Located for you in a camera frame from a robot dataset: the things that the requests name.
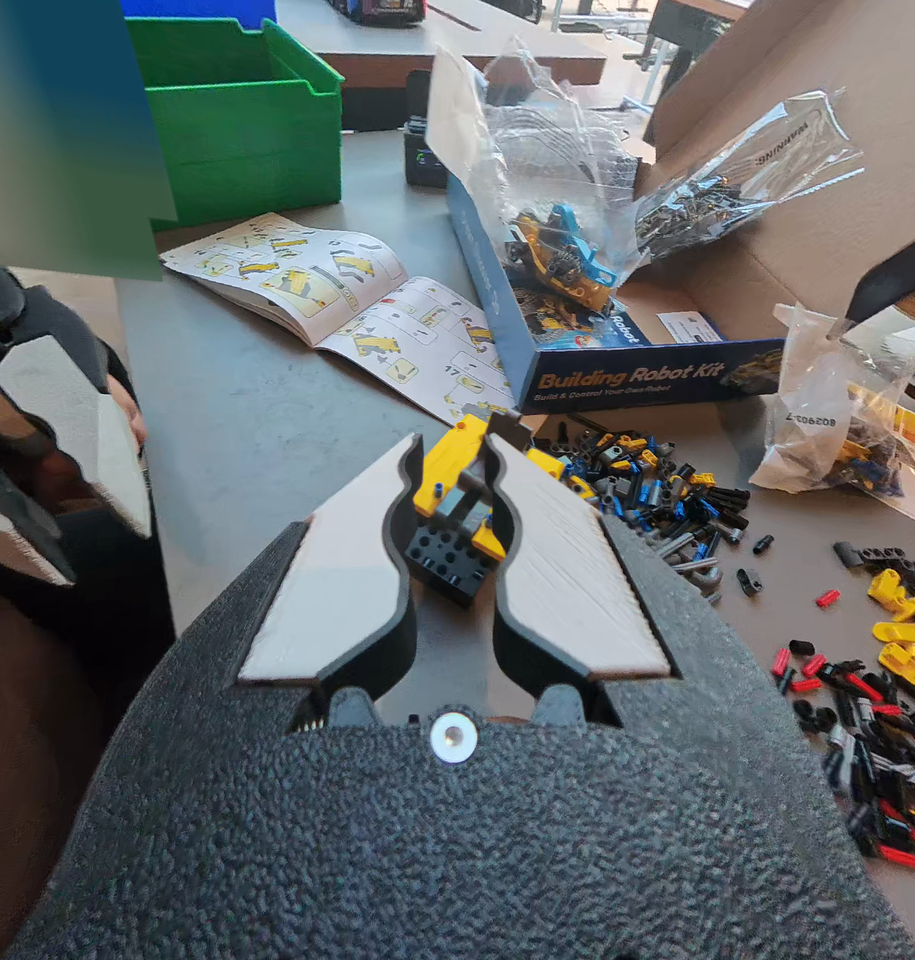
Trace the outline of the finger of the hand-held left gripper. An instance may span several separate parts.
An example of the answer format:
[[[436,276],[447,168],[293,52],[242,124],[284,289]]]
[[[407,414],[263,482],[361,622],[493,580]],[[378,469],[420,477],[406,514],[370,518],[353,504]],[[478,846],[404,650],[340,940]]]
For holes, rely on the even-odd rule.
[[[70,587],[77,575],[62,548],[56,518],[8,473],[29,470],[56,451],[40,432],[23,439],[0,436],[0,566],[57,587]]]
[[[50,428],[57,449],[136,535],[152,534],[152,509],[128,417],[53,335],[13,346],[0,362],[0,393]]]

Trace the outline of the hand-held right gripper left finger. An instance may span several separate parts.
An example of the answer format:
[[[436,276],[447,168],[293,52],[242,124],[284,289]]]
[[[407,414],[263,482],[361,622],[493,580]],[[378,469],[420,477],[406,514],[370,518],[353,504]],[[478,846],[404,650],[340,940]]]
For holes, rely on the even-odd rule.
[[[236,679],[329,699],[357,687],[377,700],[416,658],[405,553],[423,479],[419,433],[398,441],[306,519]]]

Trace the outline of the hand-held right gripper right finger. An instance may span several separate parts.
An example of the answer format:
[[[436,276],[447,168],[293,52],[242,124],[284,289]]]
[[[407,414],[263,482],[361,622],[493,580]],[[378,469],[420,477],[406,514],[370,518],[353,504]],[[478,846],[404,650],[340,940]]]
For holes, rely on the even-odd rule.
[[[673,659],[600,512],[507,440],[484,441],[497,571],[493,650],[537,700],[574,688],[594,706],[611,683],[667,680]]]

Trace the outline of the clear bag of yellow blue parts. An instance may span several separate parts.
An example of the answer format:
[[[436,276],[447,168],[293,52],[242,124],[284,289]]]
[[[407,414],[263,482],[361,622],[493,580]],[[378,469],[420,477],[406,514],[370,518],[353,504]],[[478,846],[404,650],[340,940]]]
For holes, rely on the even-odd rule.
[[[835,332],[835,318],[800,304],[777,304],[773,315],[787,336],[750,483],[790,495],[843,486],[889,493],[899,466],[912,462],[896,415],[915,376],[915,343],[888,331],[855,341]]]

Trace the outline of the pile of black red pins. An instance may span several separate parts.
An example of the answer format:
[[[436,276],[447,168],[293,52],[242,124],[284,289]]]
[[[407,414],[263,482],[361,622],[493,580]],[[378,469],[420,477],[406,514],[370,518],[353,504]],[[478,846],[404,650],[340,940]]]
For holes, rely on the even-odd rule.
[[[793,640],[770,673],[800,731],[821,742],[821,770],[866,858],[915,871],[915,689],[878,660],[832,661]]]

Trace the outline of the grey desk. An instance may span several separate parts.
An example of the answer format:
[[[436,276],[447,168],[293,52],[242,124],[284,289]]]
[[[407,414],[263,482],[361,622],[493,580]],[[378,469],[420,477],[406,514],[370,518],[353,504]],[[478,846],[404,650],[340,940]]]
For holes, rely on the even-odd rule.
[[[399,130],[342,138],[342,203],[290,211],[305,226],[371,234],[402,258],[412,276],[444,282],[477,304],[440,190],[409,186]],[[405,435],[426,448],[444,424],[403,401],[371,374],[234,307],[199,284],[167,272],[161,282],[115,282],[131,378],[148,439],[145,454],[163,568],[178,633],[291,522],[303,520]],[[723,403],[651,406],[588,417],[643,430],[677,444],[678,457],[747,488],[762,456],[766,406],[750,397]],[[753,490],[747,545],[721,547],[722,598],[715,607],[762,669],[790,640],[825,656],[876,651],[878,607],[867,577],[847,570],[832,545],[897,546],[915,559],[915,521],[844,489],[800,496]],[[760,556],[753,544],[774,543]],[[734,571],[763,581],[756,598]],[[461,703],[491,716],[528,717],[534,699],[499,669],[491,651],[493,582],[461,610],[415,586],[416,662],[379,701],[391,722]],[[839,590],[820,609],[815,599]],[[868,873],[915,939],[915,870],[879,860]]]

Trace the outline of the pile of small connector pieces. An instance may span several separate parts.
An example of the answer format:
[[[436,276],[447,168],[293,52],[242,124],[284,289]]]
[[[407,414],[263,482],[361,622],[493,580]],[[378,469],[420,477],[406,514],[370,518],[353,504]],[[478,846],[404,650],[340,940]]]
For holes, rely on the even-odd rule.
[[[676,460],[677,445],[638,430],[610,430],[577,414],[532,446],[560,462],[560,483],[602,518],[621,522],[710,606],[720,604],[721,546],[740,546],[749,526],[747,488]]]

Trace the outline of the person's black trousers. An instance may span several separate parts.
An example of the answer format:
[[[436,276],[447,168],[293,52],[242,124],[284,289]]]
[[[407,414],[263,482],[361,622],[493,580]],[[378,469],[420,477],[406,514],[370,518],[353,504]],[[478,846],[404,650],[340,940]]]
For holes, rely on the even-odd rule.
[[[74,583],[33,581],[22,608],[70,647],[96,693],[127,704],[176,641],[156,528],[140,537],[99,507],[57,524]]]

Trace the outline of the black battery box yellow assembly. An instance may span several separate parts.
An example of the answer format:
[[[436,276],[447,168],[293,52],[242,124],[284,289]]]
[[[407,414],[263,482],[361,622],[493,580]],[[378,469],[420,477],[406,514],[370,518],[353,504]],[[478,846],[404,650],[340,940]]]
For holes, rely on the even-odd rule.
[[[484,421],[464,417],[426,454],[423,481],[413,496],[416,530],[405,549],[411,574],[467,609],[505,558],[492,528],[493,501],[486,483],[486,438],[499,434],[556,481],[566,462],[534,444],[531,430],[511,414]]]

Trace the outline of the instruction booklet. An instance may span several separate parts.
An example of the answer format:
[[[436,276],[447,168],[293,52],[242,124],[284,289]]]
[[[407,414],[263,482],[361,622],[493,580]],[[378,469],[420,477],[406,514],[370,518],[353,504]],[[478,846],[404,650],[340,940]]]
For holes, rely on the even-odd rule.
[[[266,213],[160,254],[163,268],[338,355],[446,424],[515,411],[485,313],[355,231]]]

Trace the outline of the green plastic bin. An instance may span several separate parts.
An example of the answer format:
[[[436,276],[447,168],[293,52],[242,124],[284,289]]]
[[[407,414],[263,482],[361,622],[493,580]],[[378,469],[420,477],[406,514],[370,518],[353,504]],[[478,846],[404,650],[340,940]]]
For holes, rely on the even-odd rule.
[[[339,203],[344,78],[271,19],[125,19],[175,212],[154,233]]]

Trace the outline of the dark bent beam piece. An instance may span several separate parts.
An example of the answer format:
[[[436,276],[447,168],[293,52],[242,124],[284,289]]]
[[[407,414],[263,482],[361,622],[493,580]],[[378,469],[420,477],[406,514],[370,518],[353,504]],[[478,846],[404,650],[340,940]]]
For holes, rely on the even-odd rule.
[[[857,547],[848,541],[837,541],[832,544],[832,549],[848,570],[894,570],[900,576],[915,581],[915,559],[909,558],[901,548]]]

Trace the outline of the clear bag of cyan parts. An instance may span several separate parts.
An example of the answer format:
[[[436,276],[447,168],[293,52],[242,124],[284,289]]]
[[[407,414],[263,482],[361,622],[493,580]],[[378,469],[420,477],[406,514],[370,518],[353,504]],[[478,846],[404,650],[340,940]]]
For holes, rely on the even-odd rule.
[[[518,38],[483,70],[436,49],[427,144],[472,199],[501,266],[599,316],[619,306],[609,234],[631,211],[639,159],[627,138]]]

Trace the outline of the small black device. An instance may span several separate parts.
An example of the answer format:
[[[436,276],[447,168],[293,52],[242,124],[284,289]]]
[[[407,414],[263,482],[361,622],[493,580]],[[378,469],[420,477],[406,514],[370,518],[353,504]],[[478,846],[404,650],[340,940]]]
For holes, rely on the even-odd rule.
[[[403,126],[404,178],[409,186],[446,189],[449,172],[427,143],[427,112],[431,72],[408,73],[404,94],[407,118]]]

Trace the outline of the background grey table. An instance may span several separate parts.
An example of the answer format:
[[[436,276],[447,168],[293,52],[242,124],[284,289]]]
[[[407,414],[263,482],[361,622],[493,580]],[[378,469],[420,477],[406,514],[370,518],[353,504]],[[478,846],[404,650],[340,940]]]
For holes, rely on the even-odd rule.
[[[479,69],[518,39],[552,77],[595,86],[607,55],[579,38],[551,32],[478,1],[431,1],[418,25],[363,26],[324,1],[276,2],[278,24],[344,78],[346,90],[402,90],[416,69],[433,66],[446,47]]]

